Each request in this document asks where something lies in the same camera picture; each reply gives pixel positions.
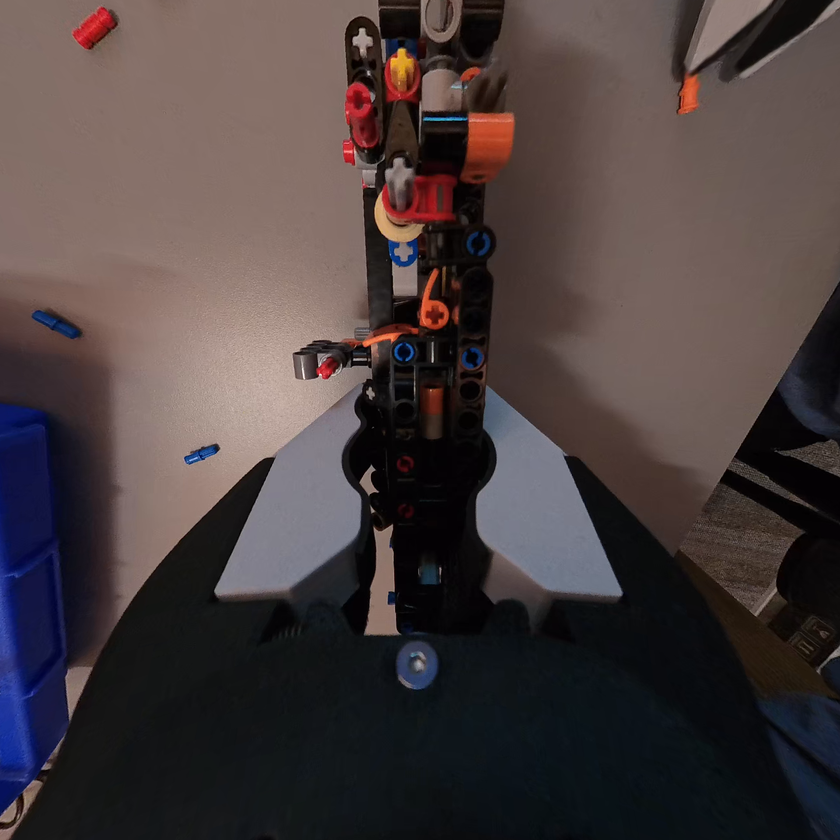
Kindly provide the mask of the multicoloured lego model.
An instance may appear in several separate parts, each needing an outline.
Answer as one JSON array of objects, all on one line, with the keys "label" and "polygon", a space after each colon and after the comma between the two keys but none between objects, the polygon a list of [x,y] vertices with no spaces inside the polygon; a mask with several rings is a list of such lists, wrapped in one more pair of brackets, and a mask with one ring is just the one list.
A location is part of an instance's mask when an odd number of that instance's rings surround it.
[{"label": "multicoloured lego model", "polygon": [[372,471],[372,526],[392,528],[395,629],[467,634],[490,610],[475,501],[491,468],[486,186],[516,125],[496,54],[505,3],[378,9],[378,24],[355,17],[343,36],[343,158],[362,178],[369,326],[293,360],[299,380],[371,370],[351,461]]}]

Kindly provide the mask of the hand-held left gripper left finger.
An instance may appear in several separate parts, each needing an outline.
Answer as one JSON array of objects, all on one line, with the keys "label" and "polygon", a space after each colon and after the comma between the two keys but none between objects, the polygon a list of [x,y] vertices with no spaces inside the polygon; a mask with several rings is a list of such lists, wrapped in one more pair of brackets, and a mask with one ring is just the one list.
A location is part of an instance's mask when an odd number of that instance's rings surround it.
[{"label": "hand-held left gripper left finger", "polygon": [[357,385],[282,446],[215,587],[221,602],[279,601],[303,617],[327,602],[369,622],[375,536],[365,477],[371,423]]}]

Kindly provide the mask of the blue storage bin white label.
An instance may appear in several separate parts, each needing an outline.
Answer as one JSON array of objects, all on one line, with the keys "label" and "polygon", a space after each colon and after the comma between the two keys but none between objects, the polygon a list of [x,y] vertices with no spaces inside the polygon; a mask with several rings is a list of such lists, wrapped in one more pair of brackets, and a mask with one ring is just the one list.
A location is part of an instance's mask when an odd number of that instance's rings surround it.
[{"label": "blue storage bin white label", "polygon": [[1,405],[1,806],[64,737],[67,630],[47,416]]}]

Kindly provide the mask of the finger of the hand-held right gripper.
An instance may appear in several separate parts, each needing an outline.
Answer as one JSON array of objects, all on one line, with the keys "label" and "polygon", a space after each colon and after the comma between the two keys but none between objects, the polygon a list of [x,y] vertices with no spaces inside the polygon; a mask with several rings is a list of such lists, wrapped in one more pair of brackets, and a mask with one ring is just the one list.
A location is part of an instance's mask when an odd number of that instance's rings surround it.
[{"label": "finger of the hand-held right gripper", "polygon": [[767,25],[764,19],[772,5],[772,1],[702,2],[682,52],[683,76],[696,76],[716,62],[720,63],[720,76],[751,76],[777,57],[780,49],[738,68],[739,58]]},{"label": "finger of the hand-held right gripper", "polygon": [[838,9],[838,1],[773,1],[724,52],[719,79],[751,76]]}]

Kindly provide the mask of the person's blue sweater torso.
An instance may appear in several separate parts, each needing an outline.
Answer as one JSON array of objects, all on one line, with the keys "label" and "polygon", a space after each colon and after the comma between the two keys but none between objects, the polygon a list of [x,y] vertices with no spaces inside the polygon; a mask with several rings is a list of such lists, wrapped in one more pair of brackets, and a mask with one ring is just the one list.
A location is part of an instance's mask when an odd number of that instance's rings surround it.
[{"label": "person's blue sweater torso", "polygon": [[787,694],[759,701],[774,754],[817,837],[839,838],[839,703]]}]

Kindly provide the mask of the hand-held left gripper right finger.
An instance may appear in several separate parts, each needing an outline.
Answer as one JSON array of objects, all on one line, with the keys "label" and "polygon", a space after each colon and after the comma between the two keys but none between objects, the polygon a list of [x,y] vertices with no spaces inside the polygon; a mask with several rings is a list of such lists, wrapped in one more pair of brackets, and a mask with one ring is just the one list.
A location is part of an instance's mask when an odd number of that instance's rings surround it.
[{"label": "hand-held left gripper right finger", "polygon": [[533,626],[559,600],[619,602],[623,589],[564,451],[490,388],[484,428],[495,455],[476,497],[487,598],[520,603]]}]

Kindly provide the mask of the person's leg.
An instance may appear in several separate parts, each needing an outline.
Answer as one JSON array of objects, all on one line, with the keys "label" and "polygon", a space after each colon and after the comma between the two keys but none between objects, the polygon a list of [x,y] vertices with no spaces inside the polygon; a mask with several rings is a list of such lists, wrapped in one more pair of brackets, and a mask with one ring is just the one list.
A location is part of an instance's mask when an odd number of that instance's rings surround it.
[{"label": "person's leg", "polygon": [[839,441],[839,287],[806,335],[778,391],[802,426]]}]

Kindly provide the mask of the red lego pin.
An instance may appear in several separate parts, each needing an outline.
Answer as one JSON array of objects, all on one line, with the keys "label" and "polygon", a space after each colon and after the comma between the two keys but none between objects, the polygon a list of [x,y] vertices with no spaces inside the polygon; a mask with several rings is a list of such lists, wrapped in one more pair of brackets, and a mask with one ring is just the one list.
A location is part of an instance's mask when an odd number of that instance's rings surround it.
[{"label": "red lego pin", "polygon": [[71,34],[78,45],[91,50],[99,45],[119,26],[117,15],[105,6],[99,6],[86,16]]}]

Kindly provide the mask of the black office chair base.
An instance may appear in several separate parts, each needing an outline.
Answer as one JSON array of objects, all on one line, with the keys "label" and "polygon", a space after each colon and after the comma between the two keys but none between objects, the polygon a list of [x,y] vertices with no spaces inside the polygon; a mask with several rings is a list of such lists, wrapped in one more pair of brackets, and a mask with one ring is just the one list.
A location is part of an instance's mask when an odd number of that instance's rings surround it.
[{"label": "black office chair base", "polygon": [[744,438],[736,460],[791,494],[772,489],[727,469],[721,483],[801,531],[785,554],[776,589],[789,603],[814,613],[838,613],[839,478],[790,452],[828,437],[795,417],[779,391],[773,391]]}]

